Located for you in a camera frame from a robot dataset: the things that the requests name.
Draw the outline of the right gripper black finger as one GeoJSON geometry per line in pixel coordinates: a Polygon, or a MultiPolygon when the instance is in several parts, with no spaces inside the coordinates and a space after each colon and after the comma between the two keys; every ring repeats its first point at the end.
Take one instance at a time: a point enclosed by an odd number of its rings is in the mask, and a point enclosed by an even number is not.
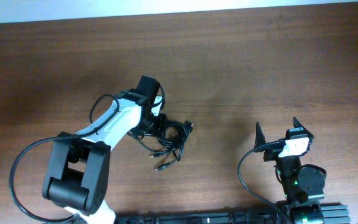
{"type": "Polygon", "coordinates": [[[256,124],[255,124],[255,143],[254,143],[255,152],[263,152],[264,150],[262,149],[262,147],[264,145],[266,145],[265,136],[262,132],[259,122],[256,122],[256,124]]]}
{"type": "Polygon", "coordinates": [[[299,122],[299,120],[298,120],[296,117],[294,117],[294,118],[292,119],[292,121],[293,121],[293,129],[294,129],[294,134],[295,134],[295,135],[305,134],[305,135],[307,135],[307,137],[308,137],[309,139],[314,139],[314,135],[313,135],[310,131],[308,131],[308,130],[299,122]]]}

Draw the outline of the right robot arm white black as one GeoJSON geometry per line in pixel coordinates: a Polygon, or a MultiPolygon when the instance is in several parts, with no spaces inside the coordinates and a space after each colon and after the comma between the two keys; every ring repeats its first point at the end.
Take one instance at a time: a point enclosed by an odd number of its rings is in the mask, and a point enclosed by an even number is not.
{"type": "Polygon", "coordinates": [[[275,175],[283,187],[286,200],[277,206],[292,223],[324,223],[319,201],[324,198],[326,170],[300,159],[310,151],[314,135],[297,118],[285,137],[267,142],[257,123],[255,148],[264,154],[264,161],[275,162],[275,175]]]}

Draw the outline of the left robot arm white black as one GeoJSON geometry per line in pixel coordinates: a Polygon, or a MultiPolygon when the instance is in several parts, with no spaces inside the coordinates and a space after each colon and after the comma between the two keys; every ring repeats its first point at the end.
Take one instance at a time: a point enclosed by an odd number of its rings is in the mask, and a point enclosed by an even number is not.
{"type": "Polygon", "coordinates": [[[88,127],[75,134],[60,133],[53,140],[43,198],[85,223],[114,223],[116,214],[104,199],[111,151],[132,129],[154,129],[164,102],[161,89],[148,93],[139,89],[122,91],[88,127]]]}

